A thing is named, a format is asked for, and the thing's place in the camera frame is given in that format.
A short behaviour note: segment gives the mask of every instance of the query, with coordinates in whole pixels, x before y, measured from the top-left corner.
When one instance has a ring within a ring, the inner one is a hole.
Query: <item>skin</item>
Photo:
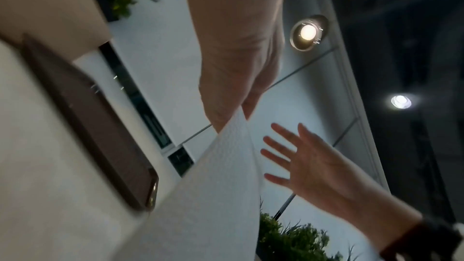
[[[282,0],[188,0],[200,43],[199,90],[220,131],[242,106],[248,119],[279,73]]]
[[[361,168],[325,143],[303,125],[298,135],[278,124],[271,128],[296,146],[294,152],[269,136],[264,142],[285,156],[267,149],[261,154],[290,173],[290,178],[272,174],[270,182],[289,188],[315,207],[344,219],[366,235],[382,251],[421,222],[422,215],[385,191]]]

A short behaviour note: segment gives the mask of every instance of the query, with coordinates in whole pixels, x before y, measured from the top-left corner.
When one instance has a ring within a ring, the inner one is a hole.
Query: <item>textured white paper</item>
[[[240,109],[115,260],[254,260],[260,175]]]

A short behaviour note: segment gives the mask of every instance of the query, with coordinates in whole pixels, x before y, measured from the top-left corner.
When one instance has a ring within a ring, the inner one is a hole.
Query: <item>brown rectangular object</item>
[[[125,201],[136,210],[153,209],[158,175],[98,85],[31,37],[25,36],[21,53]]]
[[[111,38],[95,0],[0,0],[0,36],[21,44],[28,33],[67,61]]]

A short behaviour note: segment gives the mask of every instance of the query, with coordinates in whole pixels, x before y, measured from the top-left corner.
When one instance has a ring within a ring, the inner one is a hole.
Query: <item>ceiling light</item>
[[[411,107],[412,105],[411,100],[403,95],[394,96],[391,99],[391,103],[393,104],[393,106],[399,109],[406,109]]]
[[[290,44],[299,51],[309,51],[327,35],[329,21],[323,15],[314,15],[297,22],[290,31]]]

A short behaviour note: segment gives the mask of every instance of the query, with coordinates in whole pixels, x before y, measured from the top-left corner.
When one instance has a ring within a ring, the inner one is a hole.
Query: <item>glowing light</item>
[[[411,100],[403,95],[394,96],[391,99],[391,103],[393,104],[393,106],[399,109],[406,109],[411,107],[412,105]]]
[[[305,40],[312,40],[317,34],[317,30],[313,25],[306,25],[301,28],[300,36]]]

